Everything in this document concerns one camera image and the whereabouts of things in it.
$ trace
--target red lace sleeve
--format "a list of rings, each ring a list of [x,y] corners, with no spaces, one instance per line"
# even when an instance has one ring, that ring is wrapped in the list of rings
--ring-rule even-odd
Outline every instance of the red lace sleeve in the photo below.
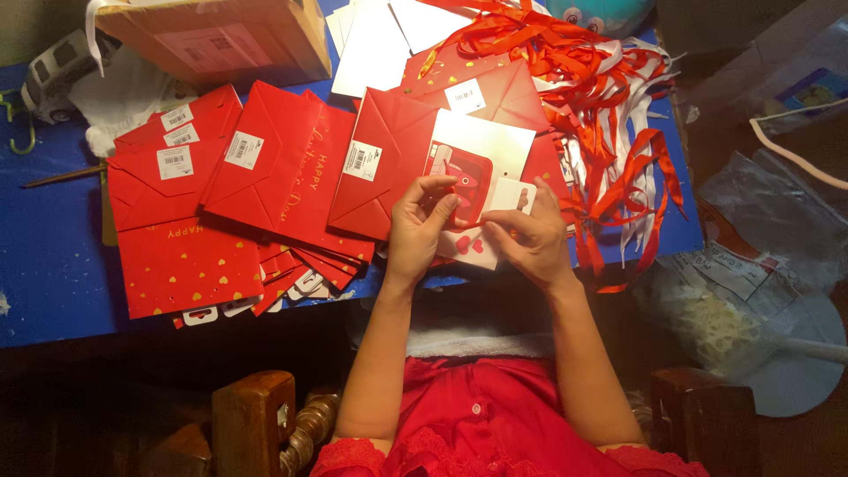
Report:
[[[377,477],[385,460],[367,439],[339,439],[321,448],[310,477]]]
[[[710,477],[700,463],[686,463],[670,452],[660,454],[647,447],[621,446],[605,454],[636,477]]]

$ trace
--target woman's left hand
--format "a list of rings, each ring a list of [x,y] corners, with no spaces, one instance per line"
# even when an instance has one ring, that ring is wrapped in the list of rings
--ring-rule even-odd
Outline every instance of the woman's left hand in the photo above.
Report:
[[[424,276],[436,255],[438,234],[459,204],[450,194],[456,177],[418,177],[392,208],[392,233],[388,240],[386,280],[412,287]],[[461,227],[462,224],[448,224]]]

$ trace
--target wooden stick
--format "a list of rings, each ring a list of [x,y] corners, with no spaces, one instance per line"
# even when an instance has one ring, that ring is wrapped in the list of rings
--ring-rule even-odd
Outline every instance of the wooden stick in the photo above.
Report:
[[[44,184],[60,182],[65,179],[76,179],[77,177],[90,176],[91,174],[96,174],[105,170],[105,164],[101,164],[100,166],[94,167],[86,167],[85,169],[80,169],[79,171],[66,172],[65,174],[59,174],[58,176],[52,176],[44,179],[38,179],[37,181],[28,182],[22,185],[21,188],[34,188],[38,186],[43,186]]]

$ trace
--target white cord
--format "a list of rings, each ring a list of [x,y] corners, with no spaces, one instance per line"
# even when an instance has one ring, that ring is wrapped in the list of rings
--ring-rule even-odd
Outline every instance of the white cord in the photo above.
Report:
[[[748,122],[750,123],[750,126],[754,129],[754,134],[756,134],[756,138],[760,140],[762,145],[764,145],[767,148],[771,149],[772,151],[782,155],[786,159],[791,160],[792,162],[795,162],[798,166],[801,167],[801,169],[809,172],[810,175],[812,175],[813,177],[815,177],[819,181],[822,181],[822,182],[824,182],[828,185],[834,186],[835,188],[841,188],[841,189],[848,190],[848,182],[837,179],[836,177],[830,176],[829,174],[825,174],[820,169],[818,169],[814,165],[810,164],[806,159],[800,157],[798,154],[795,154],[794,152],[792,152],[788,149],[781,148],[777,144],[773,143],[762,132],[762,128],[760,128],[760,125],[758,124],[759,121],[768,121],[768,120],[771,120],[771,119],[782,118],[782,117],[788,116],[788,115],[797,115],[799,113],[803,113],[803,112],[806,112],[806,111],[813,111],[813,110],[817,110],[817,109],[832,108],[834,106],[838,106],[838,105],[846,103],[846,102],[848,102],[848,98],[842,98],[839,101],[833,101],[833,103],[822,104],[820,106],[810,106],[809,108],[794,109],[792,111],[787,111],[785,113],[780,113],[778,115],[770,115],[770,116],[765,116],[765,117],[762,117],[762,118],[751,118]]]

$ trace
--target red blouse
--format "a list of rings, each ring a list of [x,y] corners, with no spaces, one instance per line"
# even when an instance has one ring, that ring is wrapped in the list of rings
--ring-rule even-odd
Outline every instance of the red blouse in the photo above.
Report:
[[[341,439],[321,449],[312,475],[707,475],[675,454],[631,446],[598,451],[562,417],[552,376],[543,360],[407,358],[388,456],[367,439]]]

